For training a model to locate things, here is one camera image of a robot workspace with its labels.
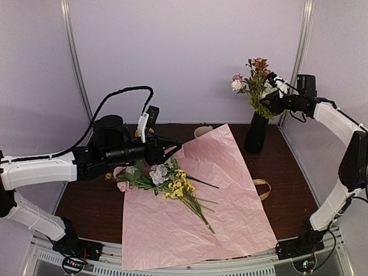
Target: pink wrapping paper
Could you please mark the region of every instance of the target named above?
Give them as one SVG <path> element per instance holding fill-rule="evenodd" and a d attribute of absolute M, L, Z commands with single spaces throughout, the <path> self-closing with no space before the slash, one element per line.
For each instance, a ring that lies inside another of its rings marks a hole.
<path fill-rule="evenodd" d="M 228 125 L 187 142 L 175 157 L 185 172 L 220 187 L 193 181 L 197 197 L 218 202 L 204 202 L 215 213 L 203 210 L 216 234 L 179 201 L 163 201 L 152 191 L 125 193 L 123 269 L 188 265 L 275 247 L 275 234 Z"/>

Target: white backdrop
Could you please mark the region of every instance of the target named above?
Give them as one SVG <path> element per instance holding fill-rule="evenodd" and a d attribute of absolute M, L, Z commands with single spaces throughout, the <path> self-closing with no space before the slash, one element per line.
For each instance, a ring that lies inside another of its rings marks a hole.
<path fill-rule="evenodd" d="M 250 122 L 245 95 L 231 92 L 248 58 L 291 75 L 304 1 L 70 1 L 76 47 L 92 110 L 112 91 L 155 90 L 159 122 Z M 101 114 L 136 122 L 144 92 L 110 100 Z"/>

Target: white wall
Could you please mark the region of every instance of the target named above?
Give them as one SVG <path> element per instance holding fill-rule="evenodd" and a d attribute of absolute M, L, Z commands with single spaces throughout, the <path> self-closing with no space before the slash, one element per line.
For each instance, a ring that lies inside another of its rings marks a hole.
<path fill-rule="evenodd" d="M 159 122 L 250 122 L 233 75 L 248 58 L 268 58 L 289 78 L 304 1 L 70 1 L 76 47 L 93 110 L 112 91 L 155 90 Z M 102 114 L 137 122 L 145 92 L 107 102 Z"/>
<path fill-rule="evenodd" d="M 316 76 L 319 96 L 335 100 L 344 112 L 368 126 L 367 34 L 366 0 L 316 1 L 302 73 Z M 344 145 L 312 120 L 307 124 L 289 121 L 287 137 L 323 202 L 336 183 Z M 339 224 L 357 275 L 367 275 L 367 204 L 354 201 Z"/>
<path fill-rule="evenodd" d="M 34 155 L 72 145 L 87 126 L 59 0 L 3 0 L 0 5 L 0 149 Z M 61 183 L 19 189 L 51 212 Z M 0 275 L 19 275 L 32 237 L 0 218 Z"/>

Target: flowers in vase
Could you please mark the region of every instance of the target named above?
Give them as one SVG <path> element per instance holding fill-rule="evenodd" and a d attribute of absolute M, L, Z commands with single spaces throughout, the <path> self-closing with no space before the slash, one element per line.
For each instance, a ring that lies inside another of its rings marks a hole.
<path fill-rule="evenodd" d="M 237 91 L 237 94 L 247 94 L 254 111 L 266 119 L 272 119 L 275 114 L 259 102 L 266 95 L 276 91 L 267 80 L 267 75 L 271 73 L 267 59 L 261 57 L 248 59 L 246 66 L 250 68 L 250 77 L 243 79 L 240 74 L 233 76 L 232 91 Z"/>

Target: dark wood surface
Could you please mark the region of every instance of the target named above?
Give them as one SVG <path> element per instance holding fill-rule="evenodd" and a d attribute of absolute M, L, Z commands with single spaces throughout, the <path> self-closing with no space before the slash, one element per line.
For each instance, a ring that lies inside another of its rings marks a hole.
<path fill-rule="evenodd" d="M 193 139 L 196 124 L 157 125 L 157 133 L 181 142 Z M 317 210 L 313 195 L 288 145 L 275 125 L 269 125 L 263 151 L 243 150 L 248 125 L 230 125 L 248 169 L 255 178 L 270 182 L 272 192 L 263 207 L 277 239 L 298 236 L 303 222 Z M 258 186 L 258 192 L 266 187 Z M 124 194 L 101 176 L 93 181 L 68 184 L 56 214 L 70 219 L 78 236 L 121 243 Z"/>

